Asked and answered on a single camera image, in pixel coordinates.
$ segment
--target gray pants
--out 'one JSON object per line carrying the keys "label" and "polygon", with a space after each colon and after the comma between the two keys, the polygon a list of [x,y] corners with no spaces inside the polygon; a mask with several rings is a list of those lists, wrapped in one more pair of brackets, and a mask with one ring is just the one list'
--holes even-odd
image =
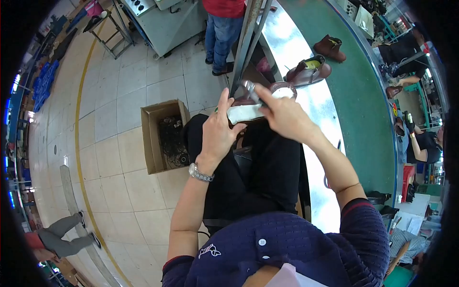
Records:
{"label": "gray pants", "polygon": [[78,213],[59,219],[50,227],[37,231],[46,249],[57,254],[59,258],[77,254],[81,249],[93,243],[91,236],[75,238],[72,241],[62,240],[64,235],[82,220]]}

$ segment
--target embroidered logo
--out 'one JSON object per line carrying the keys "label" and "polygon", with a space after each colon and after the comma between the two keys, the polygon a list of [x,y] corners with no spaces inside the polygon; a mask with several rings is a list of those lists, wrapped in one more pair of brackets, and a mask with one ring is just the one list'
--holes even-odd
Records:
{"label": "embroidered logo", "polygon": [[201,255],[203,255],[204,253],[207,253],[207,252],[210,252],[210,254],[212,254],[212,256],[222,255],[222,253],[217,250],[215,245],[213,243],[211,243],[208,247],[206,247],[204,249],[201,249],[199,251],[198,259],[201,259]]}

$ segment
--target worker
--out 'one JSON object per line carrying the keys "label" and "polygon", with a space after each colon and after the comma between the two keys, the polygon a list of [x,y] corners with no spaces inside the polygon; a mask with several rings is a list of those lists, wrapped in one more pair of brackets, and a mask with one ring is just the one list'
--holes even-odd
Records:
{"label": "worker", "polygon": [[[395,62],[400,64],[402,60],[408,59],[414,56],[416,53],[423,51],[421,47],[427,45],[427,35],[425,32],[421,32],[422,27],[420,24],[416,24],[413,29],[406,33],[404,36],[398,38],[398,42],[391,44],[382,44],[376,48],[373,48],[373,52],[379,57],[380,61],[390,65]],[[425,70],[428,68],[428,59],[426,55],[399,67],[392,75],[394,78],[391,79],[394,86],[403,86],[404,84],[416,84],[421,80],[425,74]],[[403,79],[398,79],[399,76],[404,74],[414,73],[414,75],[407,76]]]}
{"label": "worker", "polygon": [[86,228],[82,211],[72,216],[61,218],[48,228],[39,229],[37,232],[26,232],[24,235],[27,244],[39,262],[46,260],[60,262],[60,258],[75,255],[81,249],[93,243],[99,249],[102,247],[101,242],[93,232],[84,237],[75,238],[70,242],[61,239],[79,223],[83,228]]}
{"label": "worker", "polygon": [[421,264],[425,258],[425,252],[429,247],[429,243],[422,236],[416,236],[408,231],[395,228],[389,238],[391,262],[386,271],[386,277],[400,263]]}
{"label": "worker", "polygon": [[[283,286],[380,286],[388,235],[351,163],[294,99],[275,99],[260,84],[255,92],[269,107],[260,111],[270,129],[254,137],[248,181],[230,150],[246,125],[228,127],[234,102],[228,89],[214,114],[196,115],[184,127],[192,164],[171,219],[162,285],[280,286],[282,280]],[[324,234],[296,215],[300,143],[317,155],[336,193],[340,233]],[[210,239],[198,250],[203,219],[206,226],[226,226],[209,229]]]}
{"label": "worker", "polygon": [[233,71],[234,62],[226,62],[231,47],[241,34],[244,0],[203,0],[208,13],[206,28],[206,64],[213,64],[212,75]]}
{"label": "worker", "polygon": [[436,133],[424,132],[414,123],[405,120],[405,125],[409,132],[403,138],[403,142],[408,147],[406,150],[406,159],[408,163],[436,163],[440,160],[443,151],[443,127]]}

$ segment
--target wristwatch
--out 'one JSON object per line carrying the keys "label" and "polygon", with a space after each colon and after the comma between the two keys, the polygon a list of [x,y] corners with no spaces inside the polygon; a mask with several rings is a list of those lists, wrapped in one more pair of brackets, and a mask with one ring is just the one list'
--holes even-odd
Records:
{"label": "wristwatch", "polygon": [[191,177],[194,177],[196,179],[205,181],[205,182],[211,182],[214,178],[214,174],[212,176],[207,175],[207,174],[202,174],[198,170],[198,165],[197,163],[191,163],[190,168],[188,169],[188,173],[190,174]]}

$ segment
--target red shirt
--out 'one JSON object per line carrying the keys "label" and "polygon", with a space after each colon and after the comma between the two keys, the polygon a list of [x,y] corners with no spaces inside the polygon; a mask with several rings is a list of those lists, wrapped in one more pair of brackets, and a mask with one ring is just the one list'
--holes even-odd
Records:
{"label": "red shirt", "polygon": [[202,0],[207,13],[223,18],[244,17],[244,0]]}
{"label": "red shirt", "polygon": [[43,242],[41,241],[40,237],[36,232],[26,232],[24,234],[26,237],[27,244],[32,249],[45,249]]}

